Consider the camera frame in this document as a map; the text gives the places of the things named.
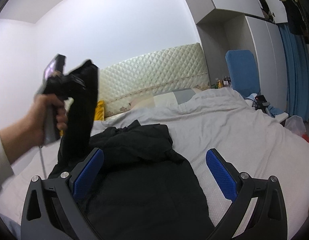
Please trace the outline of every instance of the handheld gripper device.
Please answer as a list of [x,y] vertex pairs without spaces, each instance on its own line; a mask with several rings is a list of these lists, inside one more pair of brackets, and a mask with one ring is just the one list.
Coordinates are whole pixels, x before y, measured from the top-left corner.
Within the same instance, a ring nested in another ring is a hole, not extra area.
[[[85,83],[78,76],[70,73],[64,75],[65,56],[57,54],[43,72],[42,85],[37,94],[55,94],[60,100],[67,100],[74,93],[80,93],[85,90]],[[44,123],[44,141],[39,146],[41,165],[45,179],[47,174],[43,162],[42,146],[56,142],[60,139],[60,131],[57,128],[57,109],[54,106],[48,106],[47,116]]]
[[[65,58],[65,56],[58,54],[45,68],[43,72],[42,85],[37,91],[37,94],[53,93],[56,94],[61,100],[68,99],[65,93],[62,93],[60,84],[58,84],[58,80],[60,82],[63,77]],[[56,127],[56,115],[56,108],[54,106],[49,106],[47,108],[47,116],[44,124],[43,145],[53,143],[60,139],[60,131]]]

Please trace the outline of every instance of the silver screw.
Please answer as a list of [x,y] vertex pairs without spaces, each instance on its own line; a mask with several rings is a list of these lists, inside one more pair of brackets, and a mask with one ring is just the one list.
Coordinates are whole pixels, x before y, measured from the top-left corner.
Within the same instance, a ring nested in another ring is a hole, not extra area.
[[248,175],[248,173],[242,172],[242,173],[240,173],[240,177],[242,177],[243,179],[247,179],[247,178],[249,178],[249,175]]
[[60,175],[60,177],[63,178],[63,179],[67,178],[68,176],[69,176],[69,172],[67,172],[67,171],[62,172],[61,175]]
[[276,176],[271,176],[270,179],[271,179],[272,182],[277,182],[278,181]]
[[32,180],[33,182],[36,182],[38,179],[39,179],[39,176],[35,175],[35,176],[32,177],[31,180]]

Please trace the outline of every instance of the red object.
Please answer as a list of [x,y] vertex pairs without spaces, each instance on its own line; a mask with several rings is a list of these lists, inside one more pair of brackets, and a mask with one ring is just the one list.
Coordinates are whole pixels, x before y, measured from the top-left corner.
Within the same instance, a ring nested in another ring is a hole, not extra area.
[[307,134],[303,134],[302,137],[309,143],[309,136]]

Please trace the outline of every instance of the hand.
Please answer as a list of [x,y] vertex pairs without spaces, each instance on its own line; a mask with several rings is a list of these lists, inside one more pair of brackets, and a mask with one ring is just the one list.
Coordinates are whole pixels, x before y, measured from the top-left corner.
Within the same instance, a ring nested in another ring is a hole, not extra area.
[[34,146],[42,145],[44,141],[44,123],[48,106],[57,108],[57,128],[59,130],[67,129],[68,118],[65,115],[64,102],[60,101],[56,95],[37,95],[34,99],[29,112],[24,117],[25,124],[29,125],[28,130],[32,133]]
[[10,164],[34,146],[42,145],[44,140],[44,122],[48,106],[57,107],[57,127],[67,128],[67,116],[64,102],[56,95],[37,95],[29,112],[15,124],[0,130],[0,138]]

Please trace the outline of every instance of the black clothing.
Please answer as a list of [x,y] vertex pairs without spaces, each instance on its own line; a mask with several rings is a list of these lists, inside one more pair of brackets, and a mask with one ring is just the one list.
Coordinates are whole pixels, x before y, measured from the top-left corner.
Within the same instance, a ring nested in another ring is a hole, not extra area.
[[295,35],[303,35],[302,30],[306,28],[306,25],[296,2],[294,0],[283,0],[283,4],[286,9],[290,32]]
[[98,147],[104,164],[78,206],[102,239],[206,239],[214,229],[206,197],[189,161],[172,149],[166,125],[141,126],[135,120],[89,139],[97,86],[93,65],[87,70],[80,78],[92,85],[85,96],[73,95],[68,130],[49,178],[71,171]]

